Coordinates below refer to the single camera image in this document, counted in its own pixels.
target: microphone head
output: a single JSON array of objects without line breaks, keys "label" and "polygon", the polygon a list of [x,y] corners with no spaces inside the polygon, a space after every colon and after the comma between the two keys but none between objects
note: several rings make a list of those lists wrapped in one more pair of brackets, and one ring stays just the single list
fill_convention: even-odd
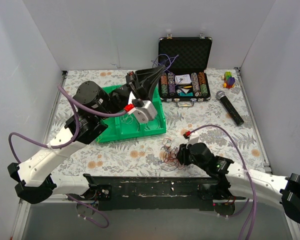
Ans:
[{"label": "microphone head", "polygon": [[226,96],[226,93],[224,91],[217,91],[215,96],[220,100],[222,97]]}]

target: floral tablecloth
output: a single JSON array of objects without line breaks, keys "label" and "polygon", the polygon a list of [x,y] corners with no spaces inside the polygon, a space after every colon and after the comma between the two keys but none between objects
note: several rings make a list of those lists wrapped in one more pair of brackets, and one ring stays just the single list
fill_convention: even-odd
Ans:
[{"label": "floral tablecloth", "polygon": [[[93,176],[129,176],[129,177],[207,177],[197,166],[190,165],[175,169],[167,163],[161,163],[163,157],[163,139],[172,139],[172,146],[186,143],[184,132],[205,124],[219,125],[234,138],[248,167],[263,171],[263,158],[256,141],[253,122],[249,116],[242,89],[236,72],[234,88],[225,89],[226,95],[244,120],[236,126],[222,104],[216,99],[216,92],[222,90],[220,76],[226,70],[207,69],[206,74],[211,91],[211,100],[196,102],[194,107],[178,108],[175,102],[163,102],[166,117],[166,133],[151,137],[132,138],[108,143],[93,142],[65,160],[54,173],[79,175],[88,173]],[[65,90],[73,96],[84,81],[94,81],[101,87],[124,84],[128,70],[71,70],[65,80]],[[53,138],[65,121],[72,116],[71,107],[64,96],[60,97],[54,122],[49,134]],[[215,155],[223,156],[240,163],[238,153],[228,137],[219,129],[207,127],[201,129],[200,140]]]}]

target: cable connector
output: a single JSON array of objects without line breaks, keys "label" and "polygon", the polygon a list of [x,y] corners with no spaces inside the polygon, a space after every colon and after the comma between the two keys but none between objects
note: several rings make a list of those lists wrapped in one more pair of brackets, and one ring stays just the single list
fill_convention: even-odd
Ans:
[{"label": "cable connector", "polygon": [[190,131],[186,131],[186,132],[183,134],[183,136],[184,136],[185,139],[189,139],[190,135],[191,135],[191,132],[190,132]]},{"label": "cable connector", "polygon": [[124,110],[129,114],[131,115],[135,110],[135,106],[131,103],[131,104],[128,104],[127,106],[124,107]]}]

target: microphone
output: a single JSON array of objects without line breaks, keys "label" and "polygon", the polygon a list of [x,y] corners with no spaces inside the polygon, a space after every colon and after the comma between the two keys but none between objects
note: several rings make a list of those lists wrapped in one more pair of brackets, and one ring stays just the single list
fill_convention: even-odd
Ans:
[{"label": "microphone", "polygon": [[225,107],[225,109],[230,114],[231,118],[235,121],[237,126],[240,126],[245,123],[245,121],[242,119],[242,117],[239,115],[235,107],[231,104],[229,99],[226,97],[226,94],[224,91],[218,91],[216,93],[216,98],[220,100],[222,105]]}]

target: green tray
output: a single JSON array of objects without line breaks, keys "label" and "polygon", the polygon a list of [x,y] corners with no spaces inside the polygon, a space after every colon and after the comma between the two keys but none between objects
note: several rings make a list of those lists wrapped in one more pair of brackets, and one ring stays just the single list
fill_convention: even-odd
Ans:
[{"label": "green tray", "polygon": [[[103,89],[109,93],[118,87],[120,86],[107,86]],[[150,121],[147,124],[138,123],[133,114],[107,118],[103,121],[108,125],[108,128],[96,139],[96,142],[106,143],[166,133],[166,118],[162,109],[158,88],[154,91],[152,103],[158,112],[153,121]]]}]

